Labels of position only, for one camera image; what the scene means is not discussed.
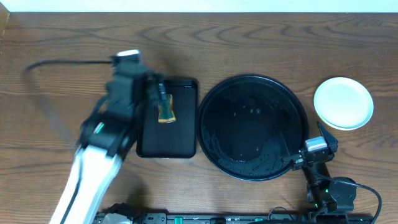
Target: wood grain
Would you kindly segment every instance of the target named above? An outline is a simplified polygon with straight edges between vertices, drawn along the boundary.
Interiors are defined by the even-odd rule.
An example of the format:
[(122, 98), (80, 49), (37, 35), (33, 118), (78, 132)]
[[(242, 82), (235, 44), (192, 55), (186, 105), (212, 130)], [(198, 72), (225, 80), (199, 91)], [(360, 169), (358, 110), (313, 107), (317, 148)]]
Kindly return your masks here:
[[(104, 94), (106, 65), (42, 67), (40, 91), (21, 71), (43, 59), (105, 59), (140, 49), (151, 67), (194, 77), (200, 100), (218, 82), (260, 73), (298, 96), (318, 134), (313, 94), (330, 77), (362, 83), (374, 100), (370, 122), (339, 139), (331, 175), (380, 192), (378, 223), (398, 215), (397, 14), (13, 13), (0, 45), (0, 223), (48, 223), (68, 179), (71, 142), (60, 138), (32, 102), (46, 96), (77, 138), (81, 122)], [(267, 182), (245, 182), (219, 171), (198, 146), (192, 159), (141, 159), (132, 149), (101, 208), (128, 202), (169, 212), (267, 213), (303, 210), (300, 171)], [(376, 197), (358, 190), (355, 212), (374, 214)]]

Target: round black tray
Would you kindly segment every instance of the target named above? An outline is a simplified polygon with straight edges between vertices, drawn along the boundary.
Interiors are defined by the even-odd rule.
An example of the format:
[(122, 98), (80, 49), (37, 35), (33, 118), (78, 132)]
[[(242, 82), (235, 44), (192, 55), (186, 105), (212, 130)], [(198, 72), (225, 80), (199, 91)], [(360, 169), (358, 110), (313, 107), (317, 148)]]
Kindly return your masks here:
[(242, 180), (269, 180), (286, 173), (282, 158), (308, 139), (303, 106), (269, 77), (240, 75), (215, 86), (198, 111), (198, 140), (207, 158)]

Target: wooden table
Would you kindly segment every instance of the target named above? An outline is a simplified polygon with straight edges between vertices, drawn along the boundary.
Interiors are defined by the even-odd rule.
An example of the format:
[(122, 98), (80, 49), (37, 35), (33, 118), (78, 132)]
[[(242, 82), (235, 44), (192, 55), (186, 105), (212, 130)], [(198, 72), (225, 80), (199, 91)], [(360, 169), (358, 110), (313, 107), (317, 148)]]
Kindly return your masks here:
[[(0, 223), (47, 223), (68, 179), (73, 155), (32, 98), (47, 97), (78, 137), (104, 94), (107, 65), (24, 67), (43, 59), (106, 59), (140, 49), (152, 68), (195, 77), (200, 100), (218, 82), (260, 73), (286, 84), (318, 135), (313, 94), (331, 77), (362, 83), (374, 100), (370, 122), (354, 131), (329, 128), (340, 141), (332, 176), (375, 188), (384, 200), (377, 223), (398, 221), (397, 14), (13, 13), (0, 45)], [(245, 182), (219, 171), (198, 146), (192, 159), (141, 159), (135, 147), (101, 208), (127, 202), (169, 212), (268, 213), (304, 210), (302, 172)], [(376, 197), (358, 190), (356, 213), (373, 215)]]

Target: white background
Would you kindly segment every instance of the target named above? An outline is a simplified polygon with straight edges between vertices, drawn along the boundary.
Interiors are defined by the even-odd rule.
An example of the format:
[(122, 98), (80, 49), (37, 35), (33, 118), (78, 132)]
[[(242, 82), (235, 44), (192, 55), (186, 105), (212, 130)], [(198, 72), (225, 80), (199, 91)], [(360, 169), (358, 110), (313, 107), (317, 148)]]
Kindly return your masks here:
[(0, 1), (11, 12), (398, 12), (398, 0)]

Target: white plate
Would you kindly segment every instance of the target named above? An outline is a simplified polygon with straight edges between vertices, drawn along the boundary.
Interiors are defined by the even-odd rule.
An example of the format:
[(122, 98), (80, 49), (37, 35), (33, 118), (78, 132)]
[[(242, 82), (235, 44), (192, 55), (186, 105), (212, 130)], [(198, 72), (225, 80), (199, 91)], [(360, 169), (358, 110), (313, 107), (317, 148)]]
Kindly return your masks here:
[(372, 117), (373, 100), (368, 90), (350, 78), (331, 78), (315, 92), (313, 104), (327, 125), (340, 130), (364, 126)]

